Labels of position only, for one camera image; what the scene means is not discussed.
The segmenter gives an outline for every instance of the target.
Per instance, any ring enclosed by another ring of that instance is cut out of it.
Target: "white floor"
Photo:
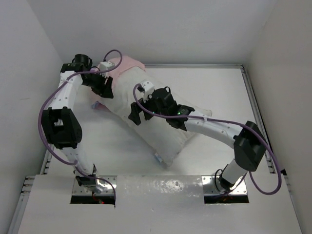
[[[240,69],[154,68],[148,73],[193,104],[211,109],[215,118],[254,120]],[[279,193],[265,196],[247,177],[250,203],[204,204],[200,175],[212,175],[233,159],[228,146],[195,136],[164,169],[126,124],[111,113],[91,109],[88,88],[81,89],[74,113],[86,152],[100,174],[117,175],[116,208],[70,204],[73,168],[53,159],[48,175],[36,176],[20,234],[301,233],[284,182]],[[265,159],[254,177],[265,191],[277,185]],[[176,182],[182,190],[172,186]]]

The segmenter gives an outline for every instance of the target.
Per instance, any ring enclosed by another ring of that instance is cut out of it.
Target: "robotic arm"
[[[102,62],[100,64],[106,70],[114,64]],[[91,87],[92,91],[103,98],[113,98],[111,89],[113,79],[103,77],[101,74],[80,74],[67,80],[76,72],[89,71],[92,60],[86,55],[75,55],[72,63],[64,64],[61,69],[59,87],[67,82],[54,97],[47,110],[44,110],[41,125],[49,144],[53,144],[62,151],[71,163],[75,163],[74,172],[80,186],[96,192],[103,190],[103,183],[96,179],[84,177],[79,172],[92,177],[97,176],[95,165],[88,160],[80,142],[82,129],[76,119],[73,108],[77,92],[81,85]]]
[[[112,68],[110,62],[100,63],[101,70]],[[113,98],[112,78],[103,76],[102,72],[93,74],[92,60],[86,55],[75,55],[72,63],[64,64],[61,69],[59,87],[67,82],[54,97],[47,110],[44,110],[41,125],[49,144],[60,149],[74,165],[76,180],[80,186],[89,191],[101,193],[105,184],[97,177],[95,165],[88,160],[80,142],[82,129],[73,113],[74,102],[81,85],[91,87],[91,90],[103,98]],[[192,107],[177,104],[170,88],[154,88],[145,81],[137,89],[144,94],[143,98],[131,104],[129,119],[136,125],[141,123],[139,113],[144,110],[145,120],[155,114],[166,117],[166,121],[174,128],[200,133],[219,140],[234,149],[234,159],[224,168],[219,177],[223,191],[230,191],[236,181],[246,172],[256,171],[266,151],[258,138],[246,129],[237,129],[227,123],[208,121],[208,116]],[[246,125],[256,131],[262,138],[257,125],[247,121]]]
[[[151,119],[154,113],[170,116],[166,121],[172,127],[212,137],[234,149],[234,159],[224,168],[219,177],[220,186],[225,191],[230,191],[231,187],[246,172],[257,170],[266,148],[254,134],[246,129],[232,127],[227,123],[208,121],[209,117],[200,111],[177,104],[169,87],[155,90],[150,81],[145,81],[141,83],[138,90],[143,93],[143,98],[139,100],[139,103],[148,110],[148,112],[144,111],[146,120]],[[131,113],[128,118],[136,125],[141,123],[139,117],[141,111],[142,108],[136,102],[131,104]],[[174,116],[184,116],[185,118],[174,118]],[[255,123],[247,121],[246,125],[264,138]]]

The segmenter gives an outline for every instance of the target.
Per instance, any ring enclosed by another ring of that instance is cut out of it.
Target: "white enclosure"
[[[212,109],[215,118],[254,121],[252,97],[240,67],[148,68],[147,73],[194,105]],[[91,109],[88,87],[81,87],[74,113],[82,126],[86,154],[100,175],[116,176],[116,208],[70,204],[73,168],[52,158],[45,169],[47,175],[34,180],[19,234],[88,230],[116,234],[189,234],[191,230],[198,234],[301,233],[284,181],[277,194],[266,196],[247,176],[249,203],[204,204],[201,176],[214,175],[232,161],[234,151],[226,144],[197,135],[172,166],[164,169],[153,150],[124,122],[108,111]],[[277,185],[265,157],[253,175],[265,191]]]
[[[100,61],[114,48],[143,63],[247,67],[301,228],[312,233],[311,12],[311,0],[2,0],[0,234],[8,231],[25,176],[39,173],[45,150],[38,111],[57,87],[61,65],[77,53]],[[185,170],[191,175],[200,166]]]

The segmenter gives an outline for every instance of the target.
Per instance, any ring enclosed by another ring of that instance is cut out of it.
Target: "white pillow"
[[[175,129],[162,118],[153,117],[150,120],[145,120],[143,112],[140,113],[141,124],[139,126],[128,119],[131,113],[131,103],[135,101],[133,88],[136,84],[144,80],[152,82],[155,89],[164,88],[166,86],[156,78],[149,76],[141,68],[132,67],[123,72],[118,79],[114,79],[114,98],[100,98],[98,101],[105,105],[111,112],[122,118],[129,127],[133,128],[153,149],[155,149],[155,156],[160,162],[164,162],[167,166],[170,166],[174,158],[183,149],[185,142],[194,136],[194,133]],[[212,111],[202,110],[190,104],[174,92],[171,91],[171,93],[178,104],[192,106],[211,117]],[[139,91],[137,91],[136,95],[138,99],[143,97],[143,94]]]

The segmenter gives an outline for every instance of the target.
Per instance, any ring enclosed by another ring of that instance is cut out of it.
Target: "purple wire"
[[[159,115],[159,114],[153,113],[152,111],[149,111],[146,108],[144,108],[144,106],[142,106],[141,103],[137,99],[136,90],[140,86],[141,86],[141,84],[136,84],[135,87],[133,88],[134,99],[135,99],[137,105],[143,111],[145,111],[146,113],[148,113],[150,115],[153,115],[153,116],[156,116],[156,117],[159,117],[159,118],[196,118],[196,119],[203,119],[203,120],[207,120],[207,121],[211,121],[211,122],[229,123],[229,124],[238,125],[238,126],[240,126],[242,128],[247,129],[248,131],[250,131],[252,134],[254,134],[257,137],[257,139],[260,141],[260,143],[262,145],[264,145],[264,147],[269,151],[269,154],[271,155],[271,158],[272,158],[272,160],[273,160],[273,162],[275,164],[276,171],[277,171],[277,177],[278,177],[278,184],[277,184],[276,189],[274,189],[272,192],[265,192],[265,191],[263,191],[263,190],[261,190],[259,188],[259,186],[256,184],[256,182],[254,180],[254,177],[253,177],[252,173],[249,172],[250,178],[251,178],[254,186],[258,189],[259,192],[261,192],[262,194],[265,194],[265,195],[273,195],[273,194],[276,194],[280,190],[280,188],[282,186],[282,175],[281,175],[281,170],[280,170],[277,158],[273,154],[273,151],[271,150],[269,145],[266,143],[266,141],[254,129],[248,127],[245,124],[234,122],[234,121],[229,121],[229,120],[222,120],[222,119],[216,119],[216,118],[204,118],[204,117],[200,117],[200,116],[164,116],[164,115]]]
[[[117,53],[119,53],[120,57],[122,58],[121,52],[120,52],[119,50],[113,49],[113,50],[110,50],[109,52],[107,52],[107,54],[104,56],[103,61],[106,61],[107,56],[108,56],[111,52],[117,52]]]
[[[115,190],[115,188],[113,187],[113,185],[111,184],[111,182],[109,182],[108,180],[105,180],[105,179],[103,179],[103,178],[100,178],[100,177],[89,176],[89,175],[83,173],[81,170],[79,170],[78,167],[75,167],[75,168],[76,168],[76,170],[77,170],[80,174],[82,174],[84,177],[86,177],[86,178],[88,178],[88,179],[99,179],[99,180],[102,180],[102,181],[108,183],[108,184],[112,187],[112,189],[113,189],[113,191],[114,191],[114,200],[116,201],[116,190]]]
[[[104,73],[104,72],[110,72],[114,69],[116,69],[117,67],[120,66],[121,62],[122,62],[122,53],[119,51],[119,50],[111,50],[109,51],[105,57],[107,57],[112,51],[117,51],[119,54],[120,54],[120,61],[119,63],[111,68],[111,69],[108,69],[106,71],[85,71],[85,72],[76,72],[74,74],[71,74],[67,79],[66,81],[70,80],[70,78],[76,76],[76,75],[83,75],[83,74],[100,74],[100,73]],[[44,144],[44,146],[47,148],[47,150],[50,152],[50,154],[52,154],[57,160],[59,160],[60,162],[66,164],[66,165],[71,165],[71,166],[74,166],[77,164],[77,161],[75,160],[74,162],[67,162],[65,161],[64,159],[62,159],[61,157],[59,157],[52,149],[51,147],[49,146],[49,143],[48,141],[46,140],[44,134],[43,134],[43,130],[41,128],[41,119],[42,119],[42,113],[45,109],[45,107],[47,106],[47,104],[49,103],[49,101],[55,96],[55,94],[58,93],[59,90],[61,90],[65,85],[67,84],[67,82],[64,82],[59,88],[57,88],[48,98],[46,101],[44,101],[43,105],[41,106],[40,108],[40,111],[39,111],[39,116],[38,116],[38,131],[39,131],[39,135],[40,135],[40,138]]]

